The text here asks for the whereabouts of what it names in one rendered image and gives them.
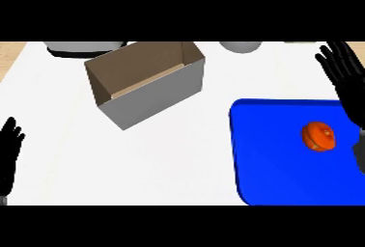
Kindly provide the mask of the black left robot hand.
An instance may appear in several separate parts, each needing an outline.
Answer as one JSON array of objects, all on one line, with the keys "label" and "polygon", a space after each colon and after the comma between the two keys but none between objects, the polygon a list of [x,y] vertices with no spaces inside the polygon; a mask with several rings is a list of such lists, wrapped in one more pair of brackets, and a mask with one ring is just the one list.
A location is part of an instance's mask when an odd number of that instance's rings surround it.
[{"label": "black left robot hand", "polygon": [[13,189],[16,161],[25,134],[10,117],[0,129],[0,196],[5,197]]}]

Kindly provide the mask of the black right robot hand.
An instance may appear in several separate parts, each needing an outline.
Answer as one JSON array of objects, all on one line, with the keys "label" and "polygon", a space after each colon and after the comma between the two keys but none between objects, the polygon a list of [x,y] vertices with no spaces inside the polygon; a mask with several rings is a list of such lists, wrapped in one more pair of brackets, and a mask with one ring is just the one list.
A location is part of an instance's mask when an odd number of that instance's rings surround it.
[{"label": "black right robot hand", "polygon": [[314,59],[335,87],[350,121],[365,130],[365,67],[344,41],[328,41]]}]

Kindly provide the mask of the orange squash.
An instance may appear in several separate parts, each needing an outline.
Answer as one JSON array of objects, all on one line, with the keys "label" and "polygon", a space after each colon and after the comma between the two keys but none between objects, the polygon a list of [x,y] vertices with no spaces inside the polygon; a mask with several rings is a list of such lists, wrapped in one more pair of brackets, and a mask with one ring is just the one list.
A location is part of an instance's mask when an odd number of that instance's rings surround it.
[{"label": "orange squash", "polygon": [[301,131],[305,147],[313,151],[329,151],[336,146],[335,133],[329,125],[308,122]]}]

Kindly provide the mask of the blue tray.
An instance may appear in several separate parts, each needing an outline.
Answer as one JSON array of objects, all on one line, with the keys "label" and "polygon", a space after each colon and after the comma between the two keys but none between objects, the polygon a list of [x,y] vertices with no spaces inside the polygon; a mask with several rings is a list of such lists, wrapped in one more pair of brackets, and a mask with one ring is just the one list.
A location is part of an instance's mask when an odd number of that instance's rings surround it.
[{"label": "blue tray", "polygon": [[[310,150],[301,130],[330,126],[336,146]],[[239,99],[229,109],[237,195],[251,206],[365,206],[351,147],[359,128],[335,100]]]}]

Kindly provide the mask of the grey cardboard box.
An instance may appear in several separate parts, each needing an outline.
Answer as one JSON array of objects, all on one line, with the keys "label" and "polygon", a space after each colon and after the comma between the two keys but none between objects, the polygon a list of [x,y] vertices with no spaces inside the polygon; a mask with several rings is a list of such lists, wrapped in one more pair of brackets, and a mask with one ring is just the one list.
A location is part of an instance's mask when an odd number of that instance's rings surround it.
[{"label": "grey cardboard box", "polygon": [[137,41],[84,63],[96,105],[122,130],[200,92],[203,65],[192,41]]}]

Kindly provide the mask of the grey round bowl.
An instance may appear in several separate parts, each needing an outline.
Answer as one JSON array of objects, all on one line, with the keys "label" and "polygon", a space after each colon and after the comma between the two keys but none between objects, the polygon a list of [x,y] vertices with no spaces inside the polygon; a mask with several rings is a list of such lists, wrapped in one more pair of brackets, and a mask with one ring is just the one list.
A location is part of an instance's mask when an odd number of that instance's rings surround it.
[{"label": "grey round bowl", "polygon": [[260,41],[221,41],[220,45],[233,53],[251,53],[261,46]]}]

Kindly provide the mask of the grey pot with black base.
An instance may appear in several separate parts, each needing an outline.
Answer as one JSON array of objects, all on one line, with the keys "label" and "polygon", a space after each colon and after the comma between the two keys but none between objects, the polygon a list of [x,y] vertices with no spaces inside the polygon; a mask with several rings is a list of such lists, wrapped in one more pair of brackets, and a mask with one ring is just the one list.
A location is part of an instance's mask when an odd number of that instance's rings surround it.
[{"label": "grey pot with black base", "polygon": [[62,58],[94,58],[127,45],[124,41],[45,41],[47,51]]}]

